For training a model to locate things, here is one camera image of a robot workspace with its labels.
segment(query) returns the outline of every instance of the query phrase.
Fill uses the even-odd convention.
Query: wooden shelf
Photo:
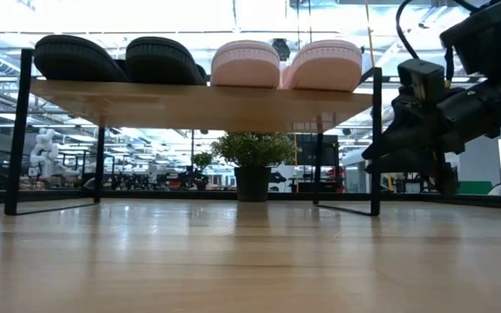
[[[192,130],[317,132],[372,106],[372,95],[34,80],[31,93],[95,124]]]

